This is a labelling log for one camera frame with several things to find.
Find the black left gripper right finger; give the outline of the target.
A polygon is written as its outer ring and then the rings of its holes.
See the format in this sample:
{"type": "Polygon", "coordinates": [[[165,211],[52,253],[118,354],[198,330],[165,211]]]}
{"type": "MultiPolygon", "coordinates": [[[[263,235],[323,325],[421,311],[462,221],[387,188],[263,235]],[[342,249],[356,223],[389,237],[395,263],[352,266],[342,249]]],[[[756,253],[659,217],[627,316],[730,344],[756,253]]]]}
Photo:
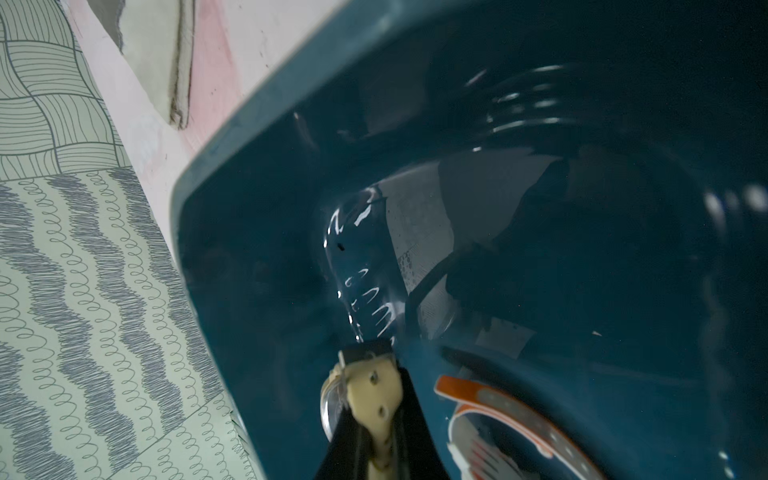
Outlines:
{"type": "Polygon", "coordinates": [[[407,370],[398,367],[403,398],[394,416],[395,475],[397,479],[448,480],[432,440],[407,370]]]}

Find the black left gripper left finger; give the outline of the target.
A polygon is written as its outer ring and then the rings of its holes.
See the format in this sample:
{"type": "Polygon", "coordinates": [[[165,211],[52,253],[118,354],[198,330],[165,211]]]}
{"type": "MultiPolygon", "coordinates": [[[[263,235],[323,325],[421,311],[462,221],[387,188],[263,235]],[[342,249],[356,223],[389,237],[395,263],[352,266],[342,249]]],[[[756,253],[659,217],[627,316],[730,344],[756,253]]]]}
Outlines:
{"type": "Polygon", "coordinates": [[[363,426],[345,408],[338,420],[315,480],[359,480],[363,478],[363,426]]]}

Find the cream leather strap watch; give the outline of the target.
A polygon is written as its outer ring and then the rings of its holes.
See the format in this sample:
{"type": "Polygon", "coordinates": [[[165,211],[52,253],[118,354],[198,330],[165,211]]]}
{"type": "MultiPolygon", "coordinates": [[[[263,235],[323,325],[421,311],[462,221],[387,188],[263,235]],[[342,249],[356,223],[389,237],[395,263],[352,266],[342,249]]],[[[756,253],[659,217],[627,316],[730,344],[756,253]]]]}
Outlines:
{"type": "Polygon", "coordinates": [[[338,352],[320,392],[321,422],[329,445],[345,408],[363,426],[362,479],[396,479],[393,422],[402,398],[390,341],[366,341],[338,352]]]}

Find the orange white kids watch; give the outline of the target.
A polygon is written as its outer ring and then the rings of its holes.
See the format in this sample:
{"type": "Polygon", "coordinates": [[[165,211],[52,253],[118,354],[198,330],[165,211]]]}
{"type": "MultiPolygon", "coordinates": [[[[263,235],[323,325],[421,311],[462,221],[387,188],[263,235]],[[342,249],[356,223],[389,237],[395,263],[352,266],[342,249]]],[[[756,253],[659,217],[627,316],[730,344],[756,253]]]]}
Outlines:
{"type": "Polygon", "coordinates": [[[443,375],[434,392],[455,403],[447,448],[463,479],[604,479],[549,419],[483,383],[443,375]]]}

